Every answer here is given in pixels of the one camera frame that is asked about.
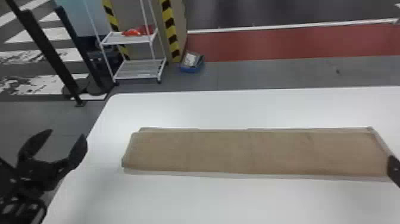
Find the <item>gray wall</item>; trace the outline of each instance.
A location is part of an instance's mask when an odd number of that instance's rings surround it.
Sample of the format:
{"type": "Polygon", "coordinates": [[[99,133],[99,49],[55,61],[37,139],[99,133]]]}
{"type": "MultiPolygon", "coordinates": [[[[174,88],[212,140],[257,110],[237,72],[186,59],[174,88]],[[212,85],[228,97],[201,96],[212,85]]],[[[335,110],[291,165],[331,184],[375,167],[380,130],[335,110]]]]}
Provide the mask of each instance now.
{"type": "Polygon", "coordinates": [[[100,35],[106,35],[110,28],[106,18],[102,0],[55,0],[64,7],[78,36],[93,36],[95,34],[90,25],[89,17],[83,1],[87,2],[90,14],[100,35]]]}

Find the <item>white table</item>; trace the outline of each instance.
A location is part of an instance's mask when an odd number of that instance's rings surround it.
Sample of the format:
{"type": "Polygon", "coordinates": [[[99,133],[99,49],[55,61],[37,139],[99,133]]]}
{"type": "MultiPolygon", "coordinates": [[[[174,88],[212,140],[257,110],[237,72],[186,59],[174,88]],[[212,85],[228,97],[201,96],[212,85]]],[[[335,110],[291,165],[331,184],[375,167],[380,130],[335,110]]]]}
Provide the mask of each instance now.
{"type": "Polygon", "coordinates": [[[140,127],[373,126],[400,155],[399,118],[400,87],[115,95],[44,223],[398,224],[394,183],[128,175],[120,161],[140,127]]]}

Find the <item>white metal shelf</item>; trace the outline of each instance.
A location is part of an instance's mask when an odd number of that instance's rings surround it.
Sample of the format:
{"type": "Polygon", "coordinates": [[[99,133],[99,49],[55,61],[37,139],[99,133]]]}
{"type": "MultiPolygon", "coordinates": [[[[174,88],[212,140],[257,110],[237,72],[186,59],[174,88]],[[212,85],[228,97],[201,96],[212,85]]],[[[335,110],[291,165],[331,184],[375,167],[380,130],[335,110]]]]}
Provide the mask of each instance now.
{"type": "Polygon", "coordinates": [[[118,44],[131,44],[131,43],[149,43],[154,41],[158,29],[155,29],[152,35],[143,36],[125,36],[122,32],[109,32],[101,42],[102,45],[118,45],[118,44]]]}
{"type": "Polygon", "coordinates": [[[166,61],[166,58],[156,60],[124,61],[115,73],[115,79],[160,79],[166,61]]]}

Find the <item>metal pole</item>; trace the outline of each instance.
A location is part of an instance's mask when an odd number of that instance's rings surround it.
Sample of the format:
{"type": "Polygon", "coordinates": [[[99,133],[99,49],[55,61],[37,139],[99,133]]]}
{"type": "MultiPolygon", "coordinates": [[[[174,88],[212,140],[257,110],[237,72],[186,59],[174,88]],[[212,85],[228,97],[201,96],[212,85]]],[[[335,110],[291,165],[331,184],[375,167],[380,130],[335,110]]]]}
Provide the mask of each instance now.
{"type": "Polygon", "coordinates": [[[14,14],[18,17],[18,14],[21,12],[20,7],[15,3],[14,0],[5,0],[14,14]]]}
{"type": "Polygon", "coordinates": [[[145,11],[145,5],[143,4],[143,0],[140,0],[140,7],[142,8],[142,14],[143,14],[143,19],[145,21],[145,26],[146,26],[146,31],[147,31],[147,40],[149,41],[150,45],[150,50],[151,50],[151,56],[153,57],[153,63],[156,66],[155,63],[155,54],[154,54],[154,49],[153,49],[153,43],[151,42],[151,35],[149,33],[149,24],[147,22],[147,17],[146,17],[146,11],[145,11]]]}
{"type": "Polygon", "coordinates": [[[36,21],[33,13],[30,10],[24,10],[17,14],[18,19],[25,27],[31,38],[42,51],[43,55],[49,61],[52,68],[58,74],[65,87],[70,91],[71,95],[75,98],[77,105],[82,106],[84,102],[78,95],[79,87],[75,80],[72,78],[70,71],[61,60],[60,56],[51,45],[49,39],[43,32],[39,23],[36,21]]]}
{"type": "Polygon", "coordinates": [[[83,0],[83,4],[85,5],[86,12],[87,12],[87,16],[89,17],[90,24],[92,25],[93,31],[95,32],[96,40],[97,40],[97,42],[99,43],[101,52],[102,52],[103,57],[104,57],[105,64],[107,65],[107,68],[108,68],[108,71],[109,71],[110,76],[111,76],[111,78],[112,78],[112,81],[115,83],[115,78],[114,78],[113,70],[111,69],[111,66],[110,66],[110,64],[109,64],[109,62],[108,62],[107,55],[106,55],[105,52],[104,52],[104,48],[103,48],[103,45],[101,44],[101,40],[100,40],[100,38],[99,38],[99,33],[97,32],[95,22],[93,21],[93,18],[92,18],[92,16],[90,15],[88,3],[86,2],[86,0],[83,0]]]}
{"type": "Polygon", "coordinates": [[[89,70],[90,74],[92,75],[93,80],[97,86],[94,86],[94,83],[90,83],[87,87],[87,92],[91,95],[102,95],[108,92],[113,85],[108,85],[106,88],[106,84],[103,80],[100,79],[97,70],[93,66],[88,53],[86,52],[82,42],[78,40],[78,35],[76,34],[74,28],[72,27],[71,21],[69,20],[67,13],[65,12],[64,7],[59,6],[55,10],[55,13],[59,16],[62,23],[64,24],[65,29],[67,29],[68,33],[71,36],[72,41],[74,42],[76,48],[78,49],[80,55],[82,56],[83,61],[85,62],[87,69],[89,70]]]}

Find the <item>black stand base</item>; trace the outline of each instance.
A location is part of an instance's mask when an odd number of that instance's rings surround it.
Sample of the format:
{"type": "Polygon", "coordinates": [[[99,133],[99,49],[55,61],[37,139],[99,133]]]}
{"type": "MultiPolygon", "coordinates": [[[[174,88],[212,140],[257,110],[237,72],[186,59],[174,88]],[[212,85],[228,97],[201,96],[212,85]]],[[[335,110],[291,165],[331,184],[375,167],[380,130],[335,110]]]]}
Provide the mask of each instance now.
{"type": "MultiPolygon", "coordinates": [[[[75,82],[78,84],[78,89],[76,90],[77,91],[76,93],[78,95],[86,92],[86,88],[89,85],[89,80],[87,80],[87,79],[76,79],[75,82]]],[[[65,96],[66,98],[71,97],[71,93],[67,89],[66,86],[62,87],[61,92],[62,92],[62,95],[65,96]]]]}
{"type": "Polygon", "coordinates": [[[92,96],[100,96],[109,93],[114,87],[114,84],[110,81],[107,82],[106,80],[102,79],[102,83],[103,87],[99,87],[94,81],[90,81],[86,88],[86,92],[92,96]]]}
{"type": "Polygon", "coordinates": [[[75,107],[84,107],[84,106],[86,106],[86,101],[82,101],[81,103],[76,103],[75,104],[75,107]]]}

